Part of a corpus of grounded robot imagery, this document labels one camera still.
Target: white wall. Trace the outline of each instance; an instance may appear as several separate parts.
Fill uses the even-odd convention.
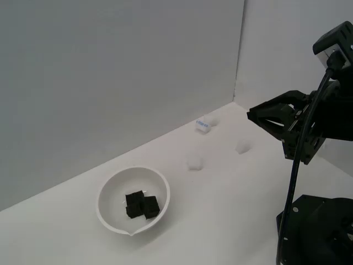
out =
[[[313,44],[353,22],[352,0],[246,0],[235,101],[249,109],[288,90],[316,90],[324,67]],[[353,143],[330,141],[320,155],[353,176]]]
[[[242,14],[243,0],[1,1],[0,210],[231,102]]]

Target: white table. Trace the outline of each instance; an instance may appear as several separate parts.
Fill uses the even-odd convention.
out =
[[[235,103],[213,113],[206,134],[194,122],[0,212],[1,264],[274,264],[276,215],[284,207],[291,161],[281,142],[247,120]],[[235,152],[238,139],[253,148]],[[202,171],[185,156],[199,153]],[[164,218],[129,237],[107,230],[94,204],[105,179],[120,168],[161,171],[171,189]],[[353,198],[353,178],[315,157],[301,165],[301,194]]]

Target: black cable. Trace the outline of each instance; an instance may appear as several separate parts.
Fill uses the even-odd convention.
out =
[[[301,161],[304,142],[308,135],[309,129],[311,128],[311,121],[315,113],[315,109],[320,102],[320,98],[325,88],[327,87],[327,84],[330,81],[330,78],[333,76],[335,71],[342,69],[344,63],[345,63],[345,60],[339,51],[335,51],[330,55],[330,58],[328,59],[328,62],[327,62],[328,68],[326,70],[326,73],[319,85],[318,90],[315,93],[315,96],[313,97],[311,104],[308,107],[308,110],[307,110],[308,112],[303,122],[303,127],[299,135],[296,152],[294,154],[292,173],[291,173],[291,179],[290,179],[289,188],[288,188],[285,209],[282,214],[282,220],[281,220],[280,231],[279,231],[279,240],[277,244],[277,256],[276,256],[277,265],[280,265],[282,260],[282,247],[283,247],[286,228],[288,225],[288,220],[291,213],[293,197],[294,197],[294,192],[296,189],[296,182],[298,177],[299,164]]]

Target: white block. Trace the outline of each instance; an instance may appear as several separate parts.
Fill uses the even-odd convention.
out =
[[[237,147],[236,147],[236,151],[238,152],[238,154],[243,154],[248,152],[250,149],[252,148],[251,142],[249,140],[246,139],[240,139],[237,142]]]
[[[204,167],[203,159],[196,154],[190,154],[187,156],[186,165],[188,170],[199,171]]]
[[[196,128],[204,133],[208,133],[211,130],[211,125],[204,123],[202,120],[196,121]]]

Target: black block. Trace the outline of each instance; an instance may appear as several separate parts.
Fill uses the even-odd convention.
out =
[[[126,214],[130,218],[135,218],[135,217],[143,215],[143,211],[141,209],[141,203],[136,202],[136,203],[128,205],[126,207]]]
[[[156,196],[145,197],[145,208],[143,213],[146,219],[156,217],[160,212]]]
[[[129,206],[134,203],[142,203],[145,196],[143,195],[142,191],[134,192],[128,195],[125,195],[126,204]]]

